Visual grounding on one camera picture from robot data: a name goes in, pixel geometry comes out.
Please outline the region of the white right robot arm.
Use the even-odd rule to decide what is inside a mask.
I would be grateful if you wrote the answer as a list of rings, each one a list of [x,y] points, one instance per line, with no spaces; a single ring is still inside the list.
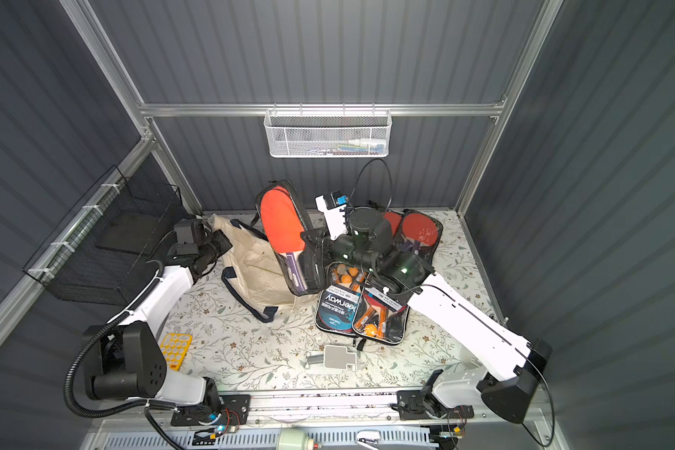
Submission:
[[[340,216],[328,211],[325,219],[326,227],[300,234],[306,255],[324,263],[319,324],[397,345],[410,313],[418,312],[476,359],[473,367],[433,371],[418,397],[423,410],[443,417],[481,402],[503,420],[523,423],[546,383],[551,346],[531,343],[493,321],[436,271],[432,260],[443,225],[414,210],[368,207]]]

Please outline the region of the red ping pong paddle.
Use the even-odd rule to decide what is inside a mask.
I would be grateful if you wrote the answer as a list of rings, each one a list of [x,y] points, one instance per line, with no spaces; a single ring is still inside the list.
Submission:
[[[384,212],[384,218],[389,222],[391,228],[391,234],[395,237],[398,234],[399,227],[401,226],[403,215],[394,211]]]

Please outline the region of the red paddle case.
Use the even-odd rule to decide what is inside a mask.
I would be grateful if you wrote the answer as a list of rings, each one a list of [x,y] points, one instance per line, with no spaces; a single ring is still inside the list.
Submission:
[[[290,292],[295,296],[320,292],[326,282],[322,236],[293,184],[286,179],[270,182],[256,196],[255,206],[253,221],[262,224]]]
[[[416,210],[406,210],[399,225],[399,249],[432,264],[444,225]]]

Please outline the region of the Deerway ping pong set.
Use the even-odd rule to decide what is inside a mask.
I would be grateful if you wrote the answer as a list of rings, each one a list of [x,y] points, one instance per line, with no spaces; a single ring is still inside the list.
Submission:
[[[320,294],[316,326],[325,333],[356,337],[353,321],[360,303],[366,274],[357,267],[332,262],[327,267],[328,285]]]

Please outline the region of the beige canvas tote bag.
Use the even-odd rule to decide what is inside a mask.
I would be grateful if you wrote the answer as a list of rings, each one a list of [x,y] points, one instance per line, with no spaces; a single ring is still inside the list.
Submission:
[[[292,311],[305,300],[293,294],[278,258],[259,229],[228,217],[212,215],[208,223],[223,233],[232,247],[221,256],[224,286],[256,320],[269,324],[280,311]]]

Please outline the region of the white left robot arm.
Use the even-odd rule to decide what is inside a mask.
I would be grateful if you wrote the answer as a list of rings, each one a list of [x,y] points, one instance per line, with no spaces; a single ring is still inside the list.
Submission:
[[[177,301],[232,244],[204,219],[183,219],[168,236],[175,242],[165,257],[148,261],[156,268],[146,286],[107,324],[91,326],[82,336],[82,349],[65,381],[67,399],[74,398],[79,372],[92,401],[193,406],[208,397],[208,381],[179,373],[174,356],[163,354],[159,338]]]

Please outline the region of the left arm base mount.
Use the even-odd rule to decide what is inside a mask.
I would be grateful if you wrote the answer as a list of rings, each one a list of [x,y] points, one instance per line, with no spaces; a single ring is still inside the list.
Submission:
[[[247,424],[251,409],[250,395],[221,395],[217,405],[181,406],[172,415],[173,427],[240,427]]]

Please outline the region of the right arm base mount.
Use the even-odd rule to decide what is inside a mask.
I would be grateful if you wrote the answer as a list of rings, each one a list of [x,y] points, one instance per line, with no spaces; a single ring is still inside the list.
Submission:
[[[438,403],[431,394],[424,395],[420,389],[399,390],[396,395],[397,400],[390,408],[399,414],[401,420],[474,418],[474,408],[471,405],[459,405],[449,409]]]

